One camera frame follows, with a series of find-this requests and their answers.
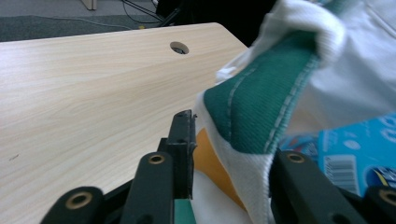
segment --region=white cloth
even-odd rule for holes
[[[317,33],[318,55],[322,59],[322,66],[337,60],[345,45],[344,26],[331,12],[302,0],[280,0],[265,16],[260,34],[252,46],[218,71],[217,82],[232,77],[233,71],[245,67],[285,35],[296,30]]]
[[[219,70],[218,82],[231,77],[288,32],[304,29],[321,34],[318,54],[324,63],[304,90],[288,132],[337,127],[396,111],[395,4],[395,0],[359,1],[338,20],[308,2],[279,1],[264,19],[253,46]],[[199,174],[194,182],[192,206],[197,224],[251,223],[208,178]],[[212,205],[227,213],[211,209]]]

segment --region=floor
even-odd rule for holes
[[[151,0],[131,0],[137,5],[155,11]],[[125,6],[130,15],[145,15]],[[0,17],[92,17],[125,15],[121,0],[97,0],[97,9],[88,10],[80,0],[0,0]]]

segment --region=wooden desk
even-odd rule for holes
[[[216,23],[0,43],[0,222],[38,223],[70,189],[133,178],[245,48]]]

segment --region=gray carpet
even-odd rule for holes
[[[156,21],[146,15],[134,15],[133,18],[137,21]],[[73,19],[83,19],[116,26],[104,26],[86,21],[55,20],[35,16],[2,17],[0,18],[0,42],[70,35],[100,34],[139,29],[141,25],[145,26],[145,28],[152,28],[156,27],[158,24],[138,23],[132,21],[125,15],[79,17]]]

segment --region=light wood grain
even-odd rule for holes
[[[245,48],[215,23],[0,43],[0,222],[38,223],[70,189],[133,178]]]

